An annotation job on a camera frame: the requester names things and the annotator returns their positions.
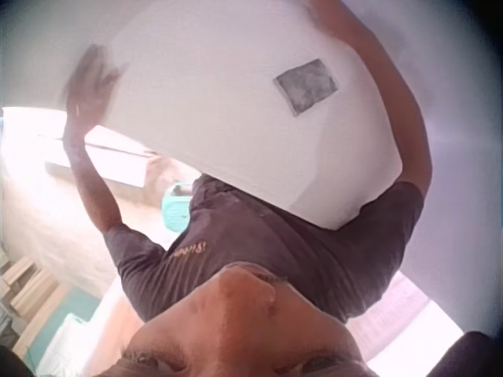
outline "man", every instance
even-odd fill
[[[122,223],[86,154],[119,72],[91,47],[69,84],[64,146],[91,221],[145,321],[103,376],[373,375],[343,323],[378,301],[398,270],[431,181],[420,109],[382,45],[338,0],[313,0],[323,28],[349,44],[384,100],[403,169],[347,225],[320,229],[203,176],[189,227],[168,251]]]

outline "white wall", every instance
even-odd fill
[[[463,329],[495,332],[502,287],[497,59],[469,15],[445,2],[348,3],[381,37],[427,120],[434,181],[403,271]],[[68,76],[87,43],[111,42],[148,6],[136,1],[36,4],[6,25],[25,21],[22,31],[9,29],[4,48],[5,104],[56,106],[59,89],[51,80]],[[151,42],[164,47],[155,35]]]

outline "turquoise object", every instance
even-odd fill
[[[175,233],[183,232],[190,221],[190,200],[192,196],[177,195],[176,189],[190,189],[192,183],[179,182],[172,185],[164,193],[162,201],[162,212],[164,226]]]

